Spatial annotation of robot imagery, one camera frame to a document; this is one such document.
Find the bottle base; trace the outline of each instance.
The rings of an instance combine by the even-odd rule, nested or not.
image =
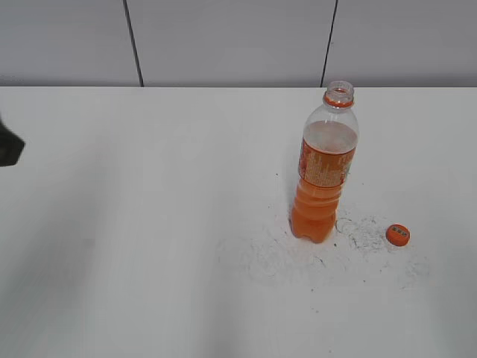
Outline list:
[[[310,220],[302,217],[295,209],[291,211],[291,232],[298,239],[307,239],[315,244],[321,244],[331,236],[336,222],[336,214],[323,220]]]

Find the orange soda bottle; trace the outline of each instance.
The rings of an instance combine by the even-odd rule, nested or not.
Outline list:
[[[358,121],[351,110],[353,95],[352,84],[333,81],[323,104],[305,123],[300,181],[291,211],[291,230],[296,237],[323,242],[335,226],[341,189],[358,143]]]

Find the white table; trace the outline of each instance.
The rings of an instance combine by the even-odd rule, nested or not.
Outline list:
[[[0,357],[474,357],[477,89],[357,89],[313,245],[288,209],[322,93],[1,88]]]

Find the black object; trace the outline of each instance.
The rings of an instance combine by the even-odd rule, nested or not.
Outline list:
[[[5,127],[0,119],[0,166],[14,166],[23,147],[25,142]]]

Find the orange liquid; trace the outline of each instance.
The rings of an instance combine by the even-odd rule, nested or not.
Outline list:
[[[296,237],[323,242],[331,234],[357,141],[356,133],[341,123],[321,121],[305,128],[291,211]]]
[[[320,243],[331,234],[342,187],[322,188],[300,179],[291,211],[291,229],[296,237]]]

